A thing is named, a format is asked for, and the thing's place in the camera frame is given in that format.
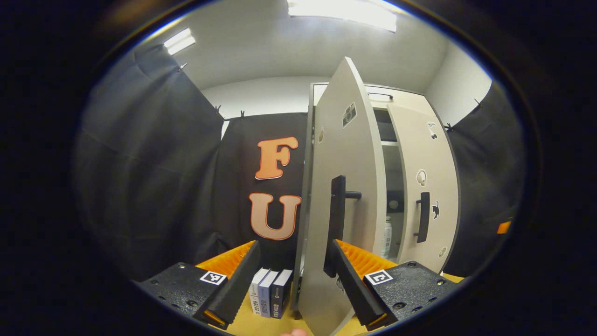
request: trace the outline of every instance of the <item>black handle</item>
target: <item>black handle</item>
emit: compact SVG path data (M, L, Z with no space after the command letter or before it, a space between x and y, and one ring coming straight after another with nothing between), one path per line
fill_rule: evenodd
M421 199L417 204L421 204L421 220L418 225L417 243L423 243L427 240L427 231L429 231L429 193L421 193Z
M390 100L394 100L394 96L392 96L391 94L369 92L369 93L367 93L367 96L369 96L370 94L379 94L380 96L388 96L388 97L390 97Z
M346 191L346 177L340 175L332 179L330 197L330 223L328 226L328 245L325 251L324 272L330 277L336 276L336 265L333 260L333 252L330 251L335 239L342 239L344 232L344 209L346 199L361 199L360 191Z

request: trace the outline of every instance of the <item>cabinet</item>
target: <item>cabinet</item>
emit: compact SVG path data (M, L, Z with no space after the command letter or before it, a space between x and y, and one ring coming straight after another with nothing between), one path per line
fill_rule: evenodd
M298 232L293 309L316 335L337 332L354 312L341 282L324 272L331 180L346 177L343 240L380 255L388 191L402 193L393 212L390 259L415 260L440 272L456 237L458 180L444 127L420 94L365 85L345 57L329 83L312 84ZM395 141L382 141L378 120Z

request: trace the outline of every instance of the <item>black backdrop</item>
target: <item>black backdrop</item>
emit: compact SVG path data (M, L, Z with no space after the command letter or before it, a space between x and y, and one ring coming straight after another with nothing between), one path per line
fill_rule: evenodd
M448 132L460 184L460 223L444 271L470 276L506 237L501 223L516 215L525 183L524 128L494 81L481 107Z
M76 200L131 279L226 251L208 201L222 124L163 45L128 53L92 90L72 167Z
M251 228L249 194L266 193L273 197L267 209L267 224L278 229L283 216L283 205L278 201L280 196L301 197L306 132L306 113L255 115L231 119L221 141L211 198L213 230L218 232L228 248L257 239L261 244L263 267L294 269L300 205L292 236L285 240L265 239ZM281 167L278 163L282 176L256 179L261 159L261 149L257 144L262 140L290 136L297 139L298 147L290 149L290 162L286 166Z

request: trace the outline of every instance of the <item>sticker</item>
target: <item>sticker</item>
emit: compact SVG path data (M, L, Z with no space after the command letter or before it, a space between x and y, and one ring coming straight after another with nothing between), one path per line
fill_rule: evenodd
M427 173L425 172L425 170L420 169L417 172L417 182L421 185L421 187L425 187L425 185L427 184Z
M431 207L431 210L435 214L435 216L433 216L434 219L439 217L439 202L438 201L435 201L435 205Z
M342 286L342 282L340 281L340 277L338 277L338 280L336 280L336 286L338 286L338 288L340 288L340 291L342 291L342 293L344 293L344 286Z
M346 108L346 111L342 115L342 128L345 128L355 118L356 118L356 106L355 106L355 103L353 102Z
M392 278L386 271L381 270L381 271L377 271L377 272L373 272L373 273L369 273L368 275L365 276L367 279L369 279L369 281L371 282L371 284L373 286L375 285L379 285L380 283L384 283L387 281L390 281L394 278Z
M219 274L216 272L209 271L209 272L203 274L203 276L201 277L200 280L203 282L207 282L207 283L217 286L217 285L221 284L225 278L226 278L226 276L224 274Z
M437 140L438 135L431 130L431 127L436 126L436 124L433 121L430 121L427 123L427 126L429 127L429 133L431 133L431 139Z

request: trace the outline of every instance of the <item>cabinet door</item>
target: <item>cabinet door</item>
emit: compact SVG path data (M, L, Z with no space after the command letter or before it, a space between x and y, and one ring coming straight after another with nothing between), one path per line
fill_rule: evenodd
M345 175L343 240L379 254L383 245L386 177L371 103L352 61L345 57L315 108L311 197L298 310L315 335L331 335L354 314L337 276L324 273L331 181Z
M387 108L398 139L404 179L404 226L397 262L415 260L439 273L450 255L458 222L458 181L452 151L435 115L398 105ZM422 193L429 193L428 204ZM421 239L424 231L426 238Z

